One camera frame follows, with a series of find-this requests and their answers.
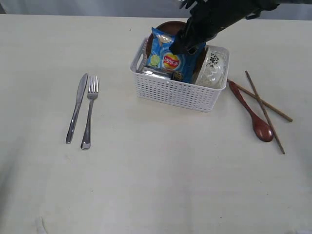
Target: chip bag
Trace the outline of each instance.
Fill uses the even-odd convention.
[[[155,28],[152,28],[152,33],[154,39],[147,65],[173,72],[174,80],[191,83],[197,58],[205,47],[205,43],[199,44],[193,55],[174,55],[169,47],[175,41],[175,36],[163,33]]]

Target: table knife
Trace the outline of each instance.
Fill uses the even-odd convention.
[[[83,77],[80,80],[79,86],[78,86],[78,91],[77,91],[77,98],[76,98],[76,105],[75,105],[75,110],[73,113],[72,120],[70,121],[67,137],[66,137],[66,144],[70,144],[73,139],[74,131],[75,131],[75,126],[80,110],[80,106],[82,103],[82,98],[84,95],[84,90],[86,89],[87,86],[87,81],[88,81],[88,74],[84,74]]]

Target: plastic container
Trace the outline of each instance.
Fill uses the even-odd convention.
[[[192,110],[203,112],[211,111],[221,91],[226,87],[230,58],[229,51],[223,47],[217,46],[209,46],[208,48],[214,53],[218,53],[224,60],[224,72],[220,79],[220,89],[213,89],[174,80],[156,78],[140,73],[139,71],[142,70],[147,62],[146,42],[147,39],[144,39],[130,66],[130,70],[134,74],[137,96]]]

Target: brown bowl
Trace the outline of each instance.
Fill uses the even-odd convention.
[[[178,33],[178,31],[180,31],[180,29],[184,28],[185,24],[186,23],[181,22],[181,21],[168,21],[168,22],[162,23],[160,26],[157,27],[157,29],[169,35],[175,36]],[[153,39],[154,39],[154,35],[151,33],[150,36],[148,37],[147,44],[146,44],[146,56],[147,57],[149,57],[151,54]],[[204,48],[197,58],[196,66],[193,71],[193,74],[199,73],[200,68],[204,62],[205,56],[206,56],[206,53],[205,53],[205,48]]]

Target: wooden chopstick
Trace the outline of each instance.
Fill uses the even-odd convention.
[[[261,106],[261,109],[262,109],[262,111],[263,111],[263,113],[264,113],[264,116],[265,116],[265,118],[267,119],[267,121],[268,121],[268,123],[269,123],[269,126],[271,127],[271,129],[272,129],[272,131],[273,131],[273,134],[274,134],[274,137],[275,137],[275,139],[276,139],[276,141],[277,141],[277,143],[278,143],[278,146],[279,146],[279,148],[281,149],[282,153],[285,154],[284,148],[283,148],[283,146],[282,146],[282,144],[281,144],[281,142],[280,142],[280,140],[279,140],[279,138],[278,138],[278,135],[277,135],[277,133],[276,133],[274,127],[273,127],[273,124],[272,124],[272,122],[271,122],[271,120],[270,120],[270,117],[268,116],[268,113],[267,113],[266,109],[265,109],[264,106],[263,106],[263,103],[262,103],[262,101],[261,101],[261,99],[260,99],[260,97],[259,97],[259,94],[258,94],[258,92],[257,92],[257,90],[256,90],[256,88],[255,88],[255,86],[254,86],[254,83],[253,83],[253,81],[252,81],[252,79],[251,79],[251,77],[250,77],[248,71],[245,71],[245,73],[246,73],[247,79],[249,80],[250,85],[251,85],[252,88],[253,88],[254,95],[256,96],[259,105]]]
[[[243,91],[244,93],[248,94],[249,96],[253,97],[254,99],[257,99],[257,97],[252,93],[249,92],[247,89],[243,88],[242,86],[236,84],[237,87]],[[271,104],[267,103],[266,101],[262,100],[263,105],[265,105],[266,107],[270,108],[271,110],[273,110],[275,113],[277,113],[278,115],[282,116],[284,119],[286,119],[288,122],[292,122],[293,119],[290,118],[288,115],[286,115],[285,113],[281,112],[280,110],[276,109],[275,107],[273,107]]]

